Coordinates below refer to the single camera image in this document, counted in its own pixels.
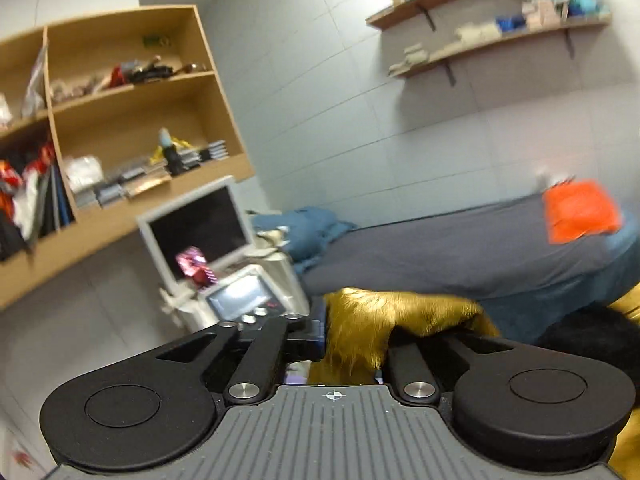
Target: wooden cabinet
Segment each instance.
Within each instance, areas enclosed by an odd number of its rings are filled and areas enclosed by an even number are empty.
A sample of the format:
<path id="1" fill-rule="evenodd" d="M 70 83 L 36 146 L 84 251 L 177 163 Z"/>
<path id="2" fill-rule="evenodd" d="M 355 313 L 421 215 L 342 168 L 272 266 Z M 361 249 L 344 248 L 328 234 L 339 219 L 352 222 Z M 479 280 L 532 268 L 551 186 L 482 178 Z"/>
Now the wooden cabinet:
<path id="1" fill-rule="evenodd" d="M 161 41 L 149 45 L 149 36 Z M 0 92 L 14 116 L 19 117 L 31 68 L 45 43 L 47 110 L 34 118 L 15 120 L 0 132 L 0 158 L 30 139 L 44 139 L 50 131 L 60 162 L 66 156 L 95 155 L 108 172 L 151 155 L 163 126 L 194 146 L 223 139 L 229 158 L 203 163 L 163 186 L 105 208 L 79 210 L 63 174 L 76 222 L 39 240 L 33 254 L 19 253 L 0 264 L 0 309 L 135 230 L 140 213 L 227 174 L 236 180 L 254 174 L 194 6 L 141 7 L 87 16 L 0 43 Z M 107 75 L 121 62 L 148 60 L 154 55 L 176 69 L 198 63 L 207 71 L 121 86 L 59 105 L 51 103 L 53 81 L 60 79 L 69 87 L 84 84 L 92 75 Z"/>

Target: monitor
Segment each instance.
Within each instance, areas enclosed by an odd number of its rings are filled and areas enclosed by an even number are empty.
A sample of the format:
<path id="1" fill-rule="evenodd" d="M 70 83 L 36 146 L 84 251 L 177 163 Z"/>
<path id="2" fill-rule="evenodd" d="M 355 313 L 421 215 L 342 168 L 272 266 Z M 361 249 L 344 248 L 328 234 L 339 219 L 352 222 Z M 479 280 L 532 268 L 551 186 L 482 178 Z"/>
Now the monitor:
<path id="1" fill-rule="evenodd" d="M 253 245 L 235 186 L 227 176 L 138 217 L 140 233 L 170 293 L 178 294 L 185 278 L 176 259 L 185 249 L 198 248 L 215 272 L 244 259 Z"/>

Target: gray ribbed plate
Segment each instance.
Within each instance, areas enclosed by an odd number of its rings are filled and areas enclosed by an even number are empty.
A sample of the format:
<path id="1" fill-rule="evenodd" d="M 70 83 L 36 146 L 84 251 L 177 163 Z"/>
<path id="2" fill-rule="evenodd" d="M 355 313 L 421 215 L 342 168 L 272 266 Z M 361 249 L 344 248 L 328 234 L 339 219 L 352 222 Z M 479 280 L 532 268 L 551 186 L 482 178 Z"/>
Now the gray ribbed plate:
<path id="1" fill-rule="evenodd" d="M 546 476 L 611 480 L 605 465 Z M 62 466 L 50 480 L 98 480 Z M 110 480 L 526 480 L 480 458 L 431 408 L 402 406 L 386 386 L 281 386 L 226 413 L 202 446 L 171 464 Z"/>

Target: shelf bracket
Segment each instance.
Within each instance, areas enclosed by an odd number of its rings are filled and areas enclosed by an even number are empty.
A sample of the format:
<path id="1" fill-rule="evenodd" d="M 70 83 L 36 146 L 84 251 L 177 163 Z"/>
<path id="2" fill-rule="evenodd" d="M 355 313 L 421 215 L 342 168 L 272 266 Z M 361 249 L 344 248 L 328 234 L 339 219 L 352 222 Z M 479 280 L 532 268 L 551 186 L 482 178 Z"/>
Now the shelf bracket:
<path id="1" fill-rule="evenodd" d="M 569 58 L 575 59 L 574 42 L 571 39 L 571 34 L 569 33 L 568 28 L 564 30 L 564 44 L 566 45 L 567 52 L 569 53 Z"/>
<path id="2" fill-rule="evenodd" d="M 444 67 L 445 72 L 447 73 L 447 77 L 449 78 L 449 84 L 453 87 L 456 85 L 456 76 L 451 69 L 451 65 L 449 61 L 443 61 L 442 65 Z"/>
<path id="3" fill-rule="evenodd" d="M 423 13 L 427 17 L 427 21 L 429 22 L 429 26 L 431 27 L 431 31 L 435 32 L 436 31 L 436 24 L 433 23 L 433 20 L 431 19 L 431 15 L 429 14 L 429 9 L 425 9 L 420 4 L 416 4 L 416 7 L 418 7 L 418 9 L 420 9 L 420 12 Z"/>

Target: gray bed sheet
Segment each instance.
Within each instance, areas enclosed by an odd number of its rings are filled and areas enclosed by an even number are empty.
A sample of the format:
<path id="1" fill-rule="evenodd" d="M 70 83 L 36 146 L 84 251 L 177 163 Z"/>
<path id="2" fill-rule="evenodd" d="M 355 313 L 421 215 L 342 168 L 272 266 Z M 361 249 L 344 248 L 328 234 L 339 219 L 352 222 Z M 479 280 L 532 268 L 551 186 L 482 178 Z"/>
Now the gray bed sheet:
<path id="1" fill-rule="evenodd" d="M 615 256 L 606 235 L 550 244 L 537 194 L 350 232 L 303 281 L 312 295 L 354 286 L 483 300 L 565 282 Z"/>

